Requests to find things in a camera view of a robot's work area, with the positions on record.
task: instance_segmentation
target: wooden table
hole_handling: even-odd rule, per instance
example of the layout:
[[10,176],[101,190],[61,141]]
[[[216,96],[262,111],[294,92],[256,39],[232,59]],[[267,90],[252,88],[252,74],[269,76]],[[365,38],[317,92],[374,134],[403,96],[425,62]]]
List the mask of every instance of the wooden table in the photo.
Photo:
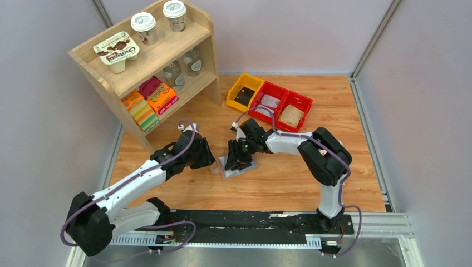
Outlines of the wooden table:
[[[221,76],[222,100],[238,76]],[[362,211],[385,211],[363,129],[346,76],[260,76],[260,78],[313,99],[313,106],[300,132],[327,128],[351,153],[352,175],[343,192],[345,204]],[[227,153],[229,130],[240,112],[226,105],[216,106],[202,94],[168,118],[148,135],[154,147],[176,141],[177,123],[188,119],[200,125],[215,158]],[[259,124],[268,130],[267,123]],[[149,153],[129,133],[124,134],[110,184],[137,169]],[[171,209],[315,211],[319,184],[299,156],[256,154],[258,167],[244,175],[223,180],[208,168],[185,169],[164,184],[140,196],[131,206],[158,197]]]

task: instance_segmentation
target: plastic storage bin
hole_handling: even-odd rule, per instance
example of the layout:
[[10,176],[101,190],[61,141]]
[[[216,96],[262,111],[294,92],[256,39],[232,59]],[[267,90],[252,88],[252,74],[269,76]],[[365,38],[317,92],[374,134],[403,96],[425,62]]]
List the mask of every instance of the plastic storage bin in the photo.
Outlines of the plastic storage bin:
[[[236,83],[231,87],[226,97],[226,105],[236,108],[239,111],[246,111],[249,109],[251,102],[256,96],[257,92],[264,84],[264,80],[261,80],[257,77],[249,75],[247,73],[241,74]],[[253,91],[242,92],[242,89],[246,87],[247,89]]]
[[[295,92],[288,91],[287,96],[279,104],[279,107],[276,111],[276,128],[287,132],[298,132],[300,128],[302,128],[303,122],[305,122],[305,118],[311,108],[312,103],[312,99],[297,94]],[[278,121],[280,114],[282,114],[282,112],[288,105],[292,105],[293,107],[303,111],[303,116],[300,119],[300,122],[298,123],[297,127],[292,127],[288,124]]]
[[[279,103],[276,107],[270,107],[266,105],[263,105],[263,106],[272,110],[272,112],[274,113],[275,119],[277,119],[278,108],[280,108],[282,101],[287,97],[288,93],[289,91],[283,87],[277,86],[271,82],[265,82],[260,88],[259,92],[257,92],[250,107],[253,108],[253,107],[259,106],[261,104],[262,98],[265,95],[275,97],[279,99]],[[258,118],[269,124],[272,124],[272,118],[270,116],[263,114],[262,112],[264,112],[264,110],[251,110],[249,111],[249,115],[251,117]]]

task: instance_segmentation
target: yellow bin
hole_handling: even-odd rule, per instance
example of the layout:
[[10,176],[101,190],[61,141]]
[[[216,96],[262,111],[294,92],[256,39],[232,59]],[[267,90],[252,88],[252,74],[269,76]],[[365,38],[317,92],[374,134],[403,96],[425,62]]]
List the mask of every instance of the yellow bin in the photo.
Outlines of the yellow bin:
[[[262,87],[262,84],[264,84],[264,80],[262,79],[254,77],[247,73],[241,74],[241,76],[239,76],[236,83],[233,84],[233,86],[228,92],[228,96],[226,97],[226,105],[232,108],[236,108],[237,110],[242,111],[242,112],[248,110],[254,97],[257,95],[257,92]],[[252,94],[252,96],[250,97],[250,101],[248,102],[247,106],[245,106],[243,103],[240,103],[240,102],[245,102],[245,101],[242,101],[242,100],[240,100],[240,102],[236,101],[237,97],[239,98],[238,94],[240,94],[243,87],[246,87],[254,91],[254,94]]]

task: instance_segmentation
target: glass bottle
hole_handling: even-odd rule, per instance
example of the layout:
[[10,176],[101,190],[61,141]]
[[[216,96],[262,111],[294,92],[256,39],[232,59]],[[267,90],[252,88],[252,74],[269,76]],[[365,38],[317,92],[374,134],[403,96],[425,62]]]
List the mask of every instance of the glass bottle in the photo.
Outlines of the glass bottle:
[[176,60],[164,68],[164,75],[167,80],[167,84],[174,89],[174,91],[180,91],[184,88],[184,74],[180,68],[179,62]]
[[200,51],[194,47],[184,54],[184,62],[187,65],[190,76],[197,76],[201,73]]

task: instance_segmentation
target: cable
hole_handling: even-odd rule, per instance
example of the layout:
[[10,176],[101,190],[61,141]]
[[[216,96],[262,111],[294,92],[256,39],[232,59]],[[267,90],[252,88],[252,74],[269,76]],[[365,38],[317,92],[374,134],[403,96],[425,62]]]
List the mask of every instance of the cable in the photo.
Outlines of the cable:
[[183,241],[180,245],[174,247],[174,248],[171,248],[171,249],[166,249],[166,250],[160,250],[160,249],[157,249],[157,250],[149,250],[149,251],[143,251],[143,252],[139,252],[139,253],[136,253],[134,255],[131,255],[129,257],[126,257],[126,258],[122,258],[122,259],[117,259],[117,260],[100,260],[100,259],[97,259],[97,258],[91,258],[92,260],[94,261],[97,261],[99,263],[120,263],[122,261],[127,261],[129,259],[132,259],[134,257],[137,257],[137,256],[141,256],[141,255],[145,255],[145,254],[151,254],[151,253],[168,253],[168,252],[172,252],[172,251],[175,251],[175,250],[178,250],[178,249],[181,249],[183,246],[185,246],[188,242],[190,242],[190,240],[195,236],[195,232],[196,232],[196,225],[194,222],[192,221],[179,221],[179,222],[174,222],[172,224],[166,224],[166,225],[158,225],[158,226],[145,226],[143,228],[145,229],[162,229],[162,228],[167,228],[167,227],[171,227],[171,226],[175,226],[175,225],[179,225],[179,224],[191,224],[193,226],[193,230],[192,230],[192,233],[190,234],[189,238],[187,238],[185,241]]
[[336,257],[341,257],[341,256],[344,256],[346,254],[348,254],[353,248],[354,246],[357,244],[357,241],[359,240],[359,236],[361,235],[361,225],[362,225],[362,211],[361,211],[361,208],[356,206],[356,205],[344,205],[342,203],[342,189],[344,187],[344,182],[351,176],[351,169],[349,168],[349,165],[347,163],[345,163],[338,155],[336,155],[333,151],[331,151],[328,147],[326,147],[325,145],[323,145],[321,142],[319,142],[318,140],[314,139],[313,137],[311,136],[308,136],[308,135],[299,135],[299,134],[296,134],[296,133],[281,133],[281,132],[278,132],[276,130],[276,118],[274,116],[274,113],[272,110],[266,108],[266,107],[252,107],[246,111],[244,111],[239,117],[238,119],[236,120],[235,123],[238,123],[239,120],[244,116],[246,115],[249,111],[252,111],[252,110],[257,110],[257,109],[262,109],[262,110],[266,110],[270,113],[271,115],[271,118],[272,118],[272,131],[278,135],[278,136],[286,136],[286,137],[300,137],[300,138],[304,138],[304,139],[308,139],[310,141],[312,141],[313,143],[315,143],[317,146],[321,147],[322,149],[326,150],[326,152],[328,154],[330,154],[332,157],[334,157],[337,161],[339,161],[341,163],[341,165],[346,168],[346,171],[347,171],[347,174],[346,176],[340,181],[340,188],[339,188],[339,194],[338,194],[338,202],[340,204],[341,207],[345,208],[345,209],[350,209],[350,208],[354,208],[354,209],[357,209],[357,211],[359,212],[359,225],[358,225],[358,228],[357,228],[357,233],[356,233],[356,237],[354,238],[354,242],[352,243],[352,245],[346,250],[344,251],[343,253],[340,253],[340,254],[336,254],[336,255],[333,255],[333,254],[328,254],[328,253],[325,253],[325,255],[329,256],[329,257],[332,257],[332,258],[336,258]]
[[88,209],[90,206],[94,205],[94,204],[97,204],[98,202],[106,199],[107,197],[110,197],[111,195],[113,195],[114,193],[116,193],[117,191],[119,191],[120,189],[122,189],[124,186],[126,186],[127,184],[129,184],[130,182],[136,180],[138,177],[141,177],[143,174],[146,174],[147,172],[149,171],[152,171],[152,170],[155,170],[165,164],[168,164],[170,162],[172,162],[173,160],[177,159],[178,157],[180,157],[183,153],[185,153],[189,148],[190,146],[192,145],[193,143],[193,140],[195,139],[195,127],[194,125],[188,121],[188,120],[182,120],[179,122],[179,126],[182,126],[182,123],[183,122],[186,122],[190,125],[191,129],[192,129],[192,135],[190,137],[190,141],[189,143],[186,145],[186,147],[180,151],[177,155],[167,159],[166,161],[164,162],[161,162],[155,166],[152,166],[152,167],[149,167],[145,170],[143,170],[141,173],[138,173],[136,175],[134,175],[133,177],[129,178],[128,180],[124,181],[122,184],[120,184],[119,186],[117,186],[116,188],[114,188],[113,190],[111,190],[110,192],[108,192],[107,194],[105,194],[104,196],[102,197],[99,197],[93,201],[91,201],[90,203],[88,203],[87,205],[83,206],[82,208],[80,208],[79,210],[77,210],[75,213],[73,213],[69,218],[67,218],[66,222],[64,223],[64,225],[62,226],[61,228],[61,232],[60,232],[60,237],[61,237],[61,241],[67,245],[67,246],[78,246],[77,244],[74,244],[74,243],[71,243],[69,241],[66,240],[66,237],[65,237],[65,232],[66,232],[66,228],[67,226],[71,223],[71,221],[73,219],[75,219],[80,213],[82,213],[84,210]]

